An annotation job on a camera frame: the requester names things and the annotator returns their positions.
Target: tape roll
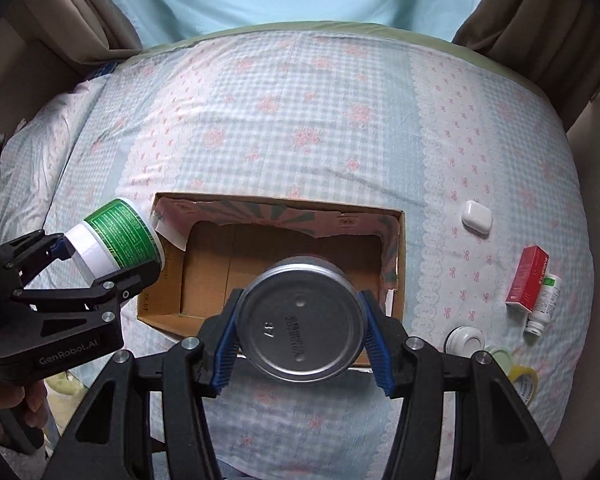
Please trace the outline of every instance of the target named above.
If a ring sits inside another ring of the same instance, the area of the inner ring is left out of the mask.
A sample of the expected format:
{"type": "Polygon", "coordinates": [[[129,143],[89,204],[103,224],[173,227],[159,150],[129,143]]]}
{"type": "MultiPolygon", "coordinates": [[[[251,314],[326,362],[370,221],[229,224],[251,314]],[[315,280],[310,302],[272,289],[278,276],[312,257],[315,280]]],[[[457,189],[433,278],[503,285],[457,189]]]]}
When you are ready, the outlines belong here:
{"type": "Polygon", "coordinates": [[[538,374],[536,371],[527,366],[513,365],[508,377],[525,406],[530,405],[538,390],[538,374]]]}

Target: bed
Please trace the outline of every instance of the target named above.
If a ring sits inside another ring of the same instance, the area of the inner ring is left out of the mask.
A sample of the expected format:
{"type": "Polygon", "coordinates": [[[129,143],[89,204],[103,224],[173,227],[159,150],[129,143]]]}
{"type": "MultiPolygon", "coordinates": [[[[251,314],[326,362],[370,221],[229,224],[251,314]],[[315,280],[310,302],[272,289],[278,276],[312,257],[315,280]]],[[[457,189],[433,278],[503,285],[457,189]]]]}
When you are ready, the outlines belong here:
{"type": "MultiPolygon", "coordinates": [[[[0,243],[37,228],[65,231],[115,196],[149,212],[159,191],[403,209],[409,334],[441,349],[450,330],[470,324],[488,344],[508,347],[538,373],[530,411],[546,439],[555,436],[587,333],[593,265],[564,130],[524,78],[381,25],[272,24],[150,49],[58,96],[8,142],[0,243]],[[466,200],[492,210],[488,238],[462,227],[466,200]],[[564,281],[535,342],[504,306],[531,244],[564,281]]],[[[81,284],[58,263],[32,285],[81,284]]],[[[135,301],[123,310],[123,331],[136,355],[174,341],[136,320],[135,301]]],[[[105,362],[72,371],[89,385],[105,362]]],[[[370,374],[297,387],[239,360],[205,409],[218,458],[240,471],[355,480],[381,477],[400,404],[370,374]]],[[[439,478],[450,471],[453,421],[448,396],[439,478]]]]}

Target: green mattress edge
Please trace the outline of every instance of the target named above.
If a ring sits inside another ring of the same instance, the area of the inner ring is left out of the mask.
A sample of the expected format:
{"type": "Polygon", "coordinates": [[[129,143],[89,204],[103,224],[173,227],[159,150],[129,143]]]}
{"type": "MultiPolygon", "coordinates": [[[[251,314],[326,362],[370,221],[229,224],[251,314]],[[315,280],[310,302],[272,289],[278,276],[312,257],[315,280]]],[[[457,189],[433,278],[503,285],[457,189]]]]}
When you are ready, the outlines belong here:
{"type": "Polygon", "coordinates": [[[488,70],[491,73],[506,77],[534,94],[548,101],[548,98],[531,81],[507,68],[500,63],[495,62],[488,57],[484,57],[473,50],[459,46],[448,41],[432,38],[417,32],[408,30],[400,30],[399,28],[391,28],[377,23],[355,23],[355,22],[282,22],[282,23],[266,23],[265,25],[250,25],[249,27],[230,28],[204,36],[197,36],[190,40],[183,40],[177,43],[159,45],[142,51],[140,54],[129,58],[124,63],[120,64],[116,70],[123,70],[126,67],[133,65],[141,59],[155,56],[163,52],[172,52],[180,48],[199,43],[200,41],[211,40],[212,38],[221,38],[223,36],[234,36],[235,34],[248,34],[250,32],[262,32],[264,30],[323,30],[325,32],[340,32],[343,34],[358,34],[360,36],[372,36],[375,38],[387,38],[388,40],[401,41],[403,43],[417,44],[426,46],[444,52],[450,56],[462,59],[472,65],[488,70]]]}

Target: green label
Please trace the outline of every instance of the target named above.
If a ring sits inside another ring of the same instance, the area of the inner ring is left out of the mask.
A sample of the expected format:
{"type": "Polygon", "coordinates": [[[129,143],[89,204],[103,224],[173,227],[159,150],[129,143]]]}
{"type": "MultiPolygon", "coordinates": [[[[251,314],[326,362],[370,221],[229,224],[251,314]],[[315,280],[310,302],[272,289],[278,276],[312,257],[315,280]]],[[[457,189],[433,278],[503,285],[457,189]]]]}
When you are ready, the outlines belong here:
{"type": "Polygon", "coordinates": [[[123,200],[112,200],[84,221],[96,231],[121,269],[146,260],[160,262],[160,253],[149,229],[123,200]]]}

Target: human hand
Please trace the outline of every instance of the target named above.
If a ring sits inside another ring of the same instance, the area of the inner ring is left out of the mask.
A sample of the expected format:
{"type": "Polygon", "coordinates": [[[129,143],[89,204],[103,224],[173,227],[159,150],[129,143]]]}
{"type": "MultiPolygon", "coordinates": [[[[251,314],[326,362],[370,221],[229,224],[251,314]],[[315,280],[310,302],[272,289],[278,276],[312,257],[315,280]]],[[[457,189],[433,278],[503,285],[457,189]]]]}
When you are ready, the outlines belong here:
{"type": "MultiPolygon", "coordinates": [[[[0,382],[0,410],[13,408],[23,400],[27,409],[24,422],[32,428],[42,428],[48,419],[45,405],[46,387],[44,381],[37,381],[29,386],[11,386],[0,382]]],[[[0,444],[7,444],[8,438],[0,424],[0,444]]]]}

